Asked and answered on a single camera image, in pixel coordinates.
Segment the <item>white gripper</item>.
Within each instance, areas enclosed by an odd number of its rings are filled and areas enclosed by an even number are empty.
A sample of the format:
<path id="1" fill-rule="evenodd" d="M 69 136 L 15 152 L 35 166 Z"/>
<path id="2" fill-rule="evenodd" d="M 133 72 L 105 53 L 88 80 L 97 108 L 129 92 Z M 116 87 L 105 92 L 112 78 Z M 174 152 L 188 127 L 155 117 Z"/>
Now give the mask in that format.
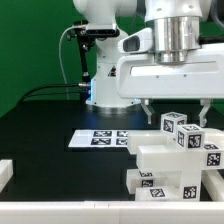
<path id="1" fill-rule="evenodd" d="M 149 99 L 201 99 L 199 122 L 205 127 L 211 99 L 224 98 L 224 43 L 190 51 L 187 61 L 179 64 L 157 64 L 152 54 L 123 56 L 116 86 L 122 98 L 142 99 L 149 124 L 155 113 Z"/>

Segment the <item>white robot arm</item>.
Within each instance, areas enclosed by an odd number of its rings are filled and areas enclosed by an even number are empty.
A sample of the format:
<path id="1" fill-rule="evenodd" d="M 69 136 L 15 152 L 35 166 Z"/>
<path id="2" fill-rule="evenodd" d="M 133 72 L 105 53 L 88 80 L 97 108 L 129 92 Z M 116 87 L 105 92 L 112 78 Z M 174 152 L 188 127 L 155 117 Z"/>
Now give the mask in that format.
<path id="1" fill-rule="evenodd" d="M 85 50 L 97 46 L 97 71 L 87 103 L 104 110 L 155 99 L 195 99 L 203 109 L 224 99 L 224 40 L 202 37 L 200 23 L 218 18 L 218 0 L 73 0 Z"/>

